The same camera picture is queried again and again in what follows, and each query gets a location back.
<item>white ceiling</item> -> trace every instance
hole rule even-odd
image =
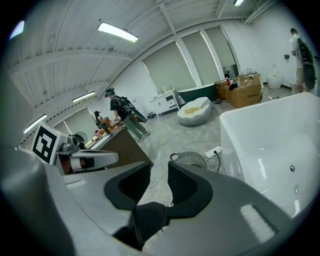
[[[13,83],[49,117],[85,92],[99,96],[138,55],[182,28],[222,18],[247,18],[261,0],[47,0],[25,18],[4,64]],[[103,22],[139,38],[135,43],[97,30]]]

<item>white wall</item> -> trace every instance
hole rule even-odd
[[[14,86],[6,68],[0,65],[0,145],[19,146],[25,127],[34,113],[34,108]]]
[[[258,66],[266,66],[265,73],[269,74],[271,66],[277,65],[283,76],[283,85],[289,86],[289,81],[294,78],[297,70],[297,61],[291,55],[291,45],[289,43],[291,28],[295,28],[305,38],[313,56],[319,56],[308,33],[285,5],[280,5],[255,21],[253,28],[264,54]],[[285,60],[284,55],[290,55],[289,59]],[[315,62],[314,68],[316,76],[319,77],[319,64]]]

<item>white bathtub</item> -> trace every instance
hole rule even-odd
[[[320,188],[320,98],[308,92],[220,116],[222,166],[294,217]]]

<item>t-shirt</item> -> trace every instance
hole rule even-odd
[[[114,97],[110,101],[110,110],[111,111],[118,111],[118,116],[121,118],[121,120],[125,120],[128,116],[128,113],[120,106],[120,103],[117,99]]]
[[[298,44],[298,38],[301,38],[300,35],[294,34],[290,38],[290,44],[291,44],[291,47],[292,47],[291,51],[295,51],[296,67],[298,69],[300,69],[300,68],[302,68],[304,66],[304,64],[303,64],[303,61],[302,61],[302,55],[301,55],[299,44]]]

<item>white cabinet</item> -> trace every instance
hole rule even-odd
[[[153,112],[159,117],[159,114],[173,109],[180,109],[177,101],[176,91],[170,90],[164,94],[158,95],[150,101],[153,107]]]

